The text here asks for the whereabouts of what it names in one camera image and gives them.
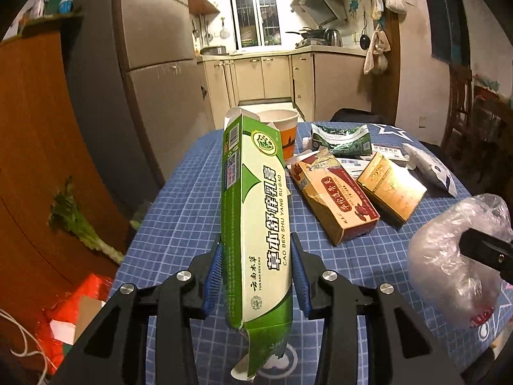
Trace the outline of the red gift bag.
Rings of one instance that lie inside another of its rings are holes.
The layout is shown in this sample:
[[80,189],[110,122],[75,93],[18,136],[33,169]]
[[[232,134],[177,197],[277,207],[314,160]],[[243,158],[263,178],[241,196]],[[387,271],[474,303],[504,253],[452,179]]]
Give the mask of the red gift bag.
[[74,291],[44,309],[36,336],[55,373],[72,345],[107,301],[112,279],[90,274]]

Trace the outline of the beige kitchen cabinets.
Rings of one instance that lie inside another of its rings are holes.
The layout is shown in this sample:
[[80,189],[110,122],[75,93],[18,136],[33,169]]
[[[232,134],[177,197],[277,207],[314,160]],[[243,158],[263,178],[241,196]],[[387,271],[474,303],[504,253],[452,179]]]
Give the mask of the beige kitchen cabinets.
[[215,126],[230,108],[291,102],[307,121],[328,121],[342,108],[371,110],[371,76],[364,53],[311,45],[294,50],[200,56]]

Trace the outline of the kitchen window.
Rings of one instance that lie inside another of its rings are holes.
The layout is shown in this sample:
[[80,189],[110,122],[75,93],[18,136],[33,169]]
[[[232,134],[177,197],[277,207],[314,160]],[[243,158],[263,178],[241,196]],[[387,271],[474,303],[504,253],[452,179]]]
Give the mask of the kitchen window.
[[231,8],[237,49],[282,44],[276,0],[231,0]]

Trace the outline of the green snack bag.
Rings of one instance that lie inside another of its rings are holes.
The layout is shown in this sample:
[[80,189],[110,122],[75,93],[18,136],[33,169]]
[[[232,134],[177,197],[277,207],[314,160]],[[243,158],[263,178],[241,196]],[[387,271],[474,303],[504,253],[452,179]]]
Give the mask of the green snack bag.
[[365,157],[372,154],[370,131],[366,124],[349,129],[311,124],[313,150],[326,148],[335,157]]

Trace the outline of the orange paper cup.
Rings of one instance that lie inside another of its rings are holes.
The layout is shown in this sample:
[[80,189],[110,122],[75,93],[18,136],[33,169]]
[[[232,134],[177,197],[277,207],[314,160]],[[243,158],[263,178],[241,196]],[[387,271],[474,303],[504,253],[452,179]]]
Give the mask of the orange paper cup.
[[269,109],[258,112],[257,115],[262,123],[279,130],[283,159],[291,159],[295,151],[299,113],[294,109]]

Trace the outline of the yellow carton box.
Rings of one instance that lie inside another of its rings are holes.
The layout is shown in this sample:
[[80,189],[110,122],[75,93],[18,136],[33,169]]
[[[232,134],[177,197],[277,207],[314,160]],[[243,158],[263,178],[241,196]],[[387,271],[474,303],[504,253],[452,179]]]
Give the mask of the yellow carton box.
[[398,223],[404,224],[422,201],[427,188],[408,169],[376,153],[357,178],[368,198]]

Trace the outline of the green white toothpaste box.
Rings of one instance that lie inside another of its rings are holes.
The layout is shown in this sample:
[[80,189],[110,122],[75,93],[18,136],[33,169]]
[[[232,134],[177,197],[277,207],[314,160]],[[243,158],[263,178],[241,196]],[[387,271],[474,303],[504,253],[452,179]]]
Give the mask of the green white toothpaste box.
[[231,370],[251,381],[283,355],[292,325],[290,216],[279,130],[241,110],[222,139],[221,244],[226,320],[248,340]]

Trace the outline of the orange wooden cabinet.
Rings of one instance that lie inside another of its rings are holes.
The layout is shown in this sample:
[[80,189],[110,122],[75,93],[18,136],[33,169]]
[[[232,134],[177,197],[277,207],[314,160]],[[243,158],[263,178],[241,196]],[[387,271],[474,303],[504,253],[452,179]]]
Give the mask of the orange wooden cabinet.
[[50,228],[50,205],[71,181],[78,205],[100,237],[120,251],[128,219],[93,163],[71,103],[61,31],[51,21],[1,44],[1,307],[10,318],[1,336],[22,348],[21,329],[34,331],[44,310],[88,275],[113,277],[110,258],[72,234]]

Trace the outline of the clear plastic bag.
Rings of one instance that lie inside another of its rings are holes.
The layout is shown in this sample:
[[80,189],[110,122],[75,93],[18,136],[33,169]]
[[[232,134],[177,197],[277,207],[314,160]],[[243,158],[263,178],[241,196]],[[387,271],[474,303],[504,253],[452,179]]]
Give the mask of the clear plastic bag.
[[409,280],[421,298],[459,329],[488,321],[501,290],[499,272],[462,255],[459,241],[474,228],[509,242],[512,228],[502,197],[481,194],[452,205],[409,241]]

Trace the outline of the wooden chair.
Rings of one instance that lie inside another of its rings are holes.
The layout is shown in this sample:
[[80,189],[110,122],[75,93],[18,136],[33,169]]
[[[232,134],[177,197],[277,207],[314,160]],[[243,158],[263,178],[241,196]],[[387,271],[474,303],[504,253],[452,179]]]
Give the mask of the wooden chair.
[[469,133],[473,102],[472,78],[471,69],[459,64],[450,65],[449,108],[441,144],[443,152],[447,152],[454,133],[461,137]]

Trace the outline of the green leafy vegetable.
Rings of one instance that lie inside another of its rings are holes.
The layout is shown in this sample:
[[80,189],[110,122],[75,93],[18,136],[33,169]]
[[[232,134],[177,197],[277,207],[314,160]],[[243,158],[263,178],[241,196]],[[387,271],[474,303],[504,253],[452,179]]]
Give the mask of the green leafy vegetable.
[[101,239],[95,228],[80,211],[72,189],[72,178],[69,176],[65,179],[63,190],[59,190],[53,197],[47,225],[64,229],[74,235],[89,250],[101,252],[111,261],[120,265],[124,254]]

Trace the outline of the white medicine box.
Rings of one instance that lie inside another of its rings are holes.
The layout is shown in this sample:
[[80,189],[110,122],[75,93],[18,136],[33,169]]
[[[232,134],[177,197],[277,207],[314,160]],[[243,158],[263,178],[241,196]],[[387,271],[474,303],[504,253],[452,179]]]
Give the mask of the white medicine box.
[[376,153],[380,153],[385,158],[389,159],[392,163],[395,163],[401,167],[405,167],[409,160],[409,156],[405,156],[399,148],[373,144],[372,154],[370,156],[358,158],[338,158],[337,161],[353,179],[357,180],[357,178],[361,175]]

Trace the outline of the steel kettle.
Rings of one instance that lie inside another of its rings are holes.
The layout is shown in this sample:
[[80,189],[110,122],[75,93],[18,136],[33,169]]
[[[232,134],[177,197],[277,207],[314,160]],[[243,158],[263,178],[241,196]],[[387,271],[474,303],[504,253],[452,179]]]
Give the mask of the steel kettle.
[[342,37],[337,29],[325,29],[324,40],[328,46],[342,47]]

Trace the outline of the white blue plastic pouch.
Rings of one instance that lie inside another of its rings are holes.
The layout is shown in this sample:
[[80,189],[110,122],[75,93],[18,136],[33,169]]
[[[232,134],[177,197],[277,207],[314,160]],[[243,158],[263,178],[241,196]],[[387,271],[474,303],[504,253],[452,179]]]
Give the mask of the white blue plastic pouch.
[[409,143],[403,144],[408,162],[407,169],[417,170],[426,181],[457,196],[457,186],[450,170],[435,156]]

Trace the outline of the dark window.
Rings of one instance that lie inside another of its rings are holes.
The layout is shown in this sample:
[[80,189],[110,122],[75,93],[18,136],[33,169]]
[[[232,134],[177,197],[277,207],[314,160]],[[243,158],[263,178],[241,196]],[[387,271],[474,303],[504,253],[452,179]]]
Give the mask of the dark window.
[[470,66],[469,31],[463,0],[426,0],[431,52],[446,64]]

